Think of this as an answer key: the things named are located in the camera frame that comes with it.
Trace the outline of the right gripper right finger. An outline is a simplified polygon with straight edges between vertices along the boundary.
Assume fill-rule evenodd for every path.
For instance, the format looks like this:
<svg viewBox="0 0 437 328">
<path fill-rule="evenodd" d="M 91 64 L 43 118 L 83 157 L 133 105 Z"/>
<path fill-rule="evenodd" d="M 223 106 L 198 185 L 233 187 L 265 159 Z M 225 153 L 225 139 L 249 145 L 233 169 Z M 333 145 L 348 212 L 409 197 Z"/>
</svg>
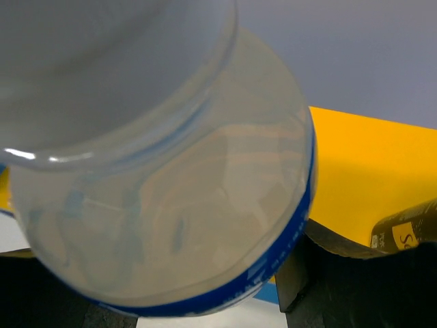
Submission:
<svg viewBox="0 0 437 328">
<path fill-rule="evenodd" d="M 436 244 L 385 255 L 309 220 L 275 275 L 288 327 L 435 327 Z"/>
</svg>

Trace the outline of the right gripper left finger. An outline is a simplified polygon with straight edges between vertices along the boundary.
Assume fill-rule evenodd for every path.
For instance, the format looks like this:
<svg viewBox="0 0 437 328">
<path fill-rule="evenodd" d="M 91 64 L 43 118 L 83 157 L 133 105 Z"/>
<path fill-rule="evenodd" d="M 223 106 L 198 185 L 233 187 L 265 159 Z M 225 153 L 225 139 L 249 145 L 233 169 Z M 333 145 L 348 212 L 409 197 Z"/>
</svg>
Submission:
<svg viewBox="0 0 437 328">
<path fill-rule="evenodd" d="M 36 259 L 1 258 L 2 327 L 136 327 L 137 321 L 93 304 Z"/>
</svg>

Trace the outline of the Pocari Sweat bottle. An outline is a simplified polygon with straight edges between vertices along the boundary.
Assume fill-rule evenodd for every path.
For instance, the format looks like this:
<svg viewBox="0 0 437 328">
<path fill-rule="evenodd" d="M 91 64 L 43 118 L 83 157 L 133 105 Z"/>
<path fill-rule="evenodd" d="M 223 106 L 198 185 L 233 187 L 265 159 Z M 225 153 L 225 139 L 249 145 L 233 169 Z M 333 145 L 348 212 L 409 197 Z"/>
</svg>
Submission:
<svg viewBox="0 0 437 328">
<path fill-rule="evenodd" d="M 235 1 L 2 1 L 1 163 L 37 259 L 106 308 L 197 316 L 297 243 L 317 141 Z"/>
</svg>

